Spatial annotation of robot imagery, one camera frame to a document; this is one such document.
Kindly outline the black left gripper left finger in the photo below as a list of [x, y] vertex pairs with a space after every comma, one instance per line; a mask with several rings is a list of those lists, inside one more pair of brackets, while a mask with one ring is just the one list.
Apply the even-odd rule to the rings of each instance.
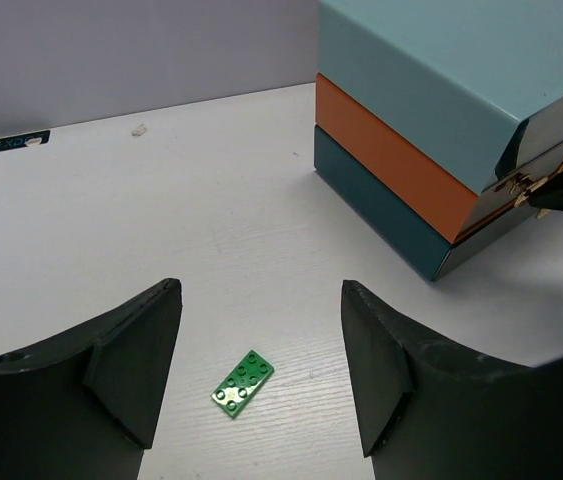
[[134, 479], [154, 442], [182, 314], [167, 278], [0, 355], [0, 479]]

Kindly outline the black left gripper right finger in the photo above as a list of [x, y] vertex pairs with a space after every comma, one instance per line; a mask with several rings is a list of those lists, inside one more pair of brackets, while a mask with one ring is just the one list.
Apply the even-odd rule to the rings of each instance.
[[362, 451], [378, 479], [563, 479], [563, 357], [473, 350], [347, 280], [341, 323]]

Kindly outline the green lego plate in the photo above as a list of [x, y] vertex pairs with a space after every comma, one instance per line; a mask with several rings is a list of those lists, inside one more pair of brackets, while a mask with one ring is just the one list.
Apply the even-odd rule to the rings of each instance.
[[250, 350], [213, 390], [211, 399], [228, 417], [235, 419], [274, 372], [270, 362]]

